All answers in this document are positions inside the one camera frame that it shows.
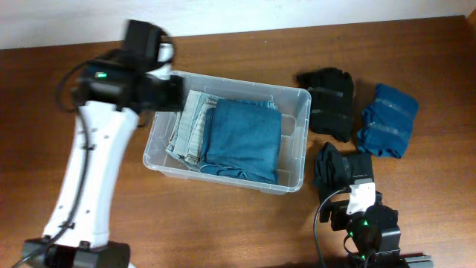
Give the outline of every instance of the folded clothing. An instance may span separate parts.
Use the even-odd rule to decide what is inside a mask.
[[[277,184],[281,114],[270,108],[218,100],[206,113],[200,172]]]
[[[206,113],[216,107],[221,97],[191,90],[183,112],[177,113],[177,119],[170,136],[166,152],[189,169],[200,171],[200,153]],[[237,100],[238,102],[276,109],[272,101]]]
[[[309,128],[348,142],[353,127],[354,84],[350,74],[337,68],[324,68],[299,74],[296,79],[312,97]]]
[[[327,142],[315,157],[314,175],[314,184],[323,199],[357,179],[373,180],[371,155],[354,153],[342,156],[334,145]]]
[[[377,84],[373,102],[362,111],[364,127],[357,148],[375,156],[402,158],[408,148],[418,102],[399,90]]]

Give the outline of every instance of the blue cloth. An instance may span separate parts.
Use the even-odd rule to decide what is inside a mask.
[[[281,114],[270,108],[218,100],[206,114],[200,172],[277,184]]]
[[[202,150],[205,113],[211,107],[214,108],[219,99],[221,97],[190,90],[183,112],[177,113],[176,124],[165,151],[191,170],[199,171],[198,157]],[[271,100],[237,101],[276,109]]]
[[[364,127],[357,132],[357,149],[375,156],[402,158],[418,108],[418,102],[411,96],[377,84],[373,102],[362,111]]]

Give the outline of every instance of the green led light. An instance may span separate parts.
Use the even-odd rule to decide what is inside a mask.
[[[107,73],[105,72],[97,72],[95,75],[94,75],[96,78],[106,78],[107,77]]]

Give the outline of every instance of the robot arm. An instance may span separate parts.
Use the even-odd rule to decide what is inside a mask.
[[[323,211],[319,221],[325,223],[330,218],[333,231],[347,231],[344,247],[347,239],[354,241],[358,254],[349,252],[346,248],[349,253],[348,267],[433,267],[431,256],[403,258],[400,255],[398,211],[383,205],[383,196],[376,191],[373,179],[351,181],[346,190],[340,192],[350,192],[350,199],[321,202]],[[322,195],[322,198],[328,200],[327,196]]]
[[[109,241],[109,211],[141,112],[182,109],[181,78],[168,75],[173,52],[162,29],[130,21],[122,49],[79,65],[71,110],[78,116],[61,192],[42,238],[25,241],[13,267],[133,267],[129,245]]]

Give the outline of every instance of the white wall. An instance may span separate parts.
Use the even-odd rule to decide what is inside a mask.
[[[122,39],[126,19],[173,36],[469,15],[476,0],[1,0],[0,48]]]

